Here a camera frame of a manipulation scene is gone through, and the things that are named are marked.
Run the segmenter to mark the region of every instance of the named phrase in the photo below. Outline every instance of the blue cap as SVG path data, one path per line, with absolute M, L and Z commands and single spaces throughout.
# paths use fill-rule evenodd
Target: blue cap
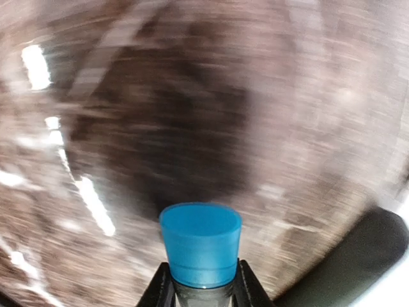
M 182 203 L 159 217 L 172 277 L 192 288 L 217 288 L 236 275 L 239 213 L 211 203 Z

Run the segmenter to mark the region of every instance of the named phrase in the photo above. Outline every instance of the black bracket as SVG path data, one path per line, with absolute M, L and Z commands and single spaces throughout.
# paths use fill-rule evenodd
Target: black bracket
M 239 260 L 233 282 L 233 307 L 274 307 L 245 260 Z M 175 307 L 176 296 L 169 264 L 163 262 L 136 307 Z

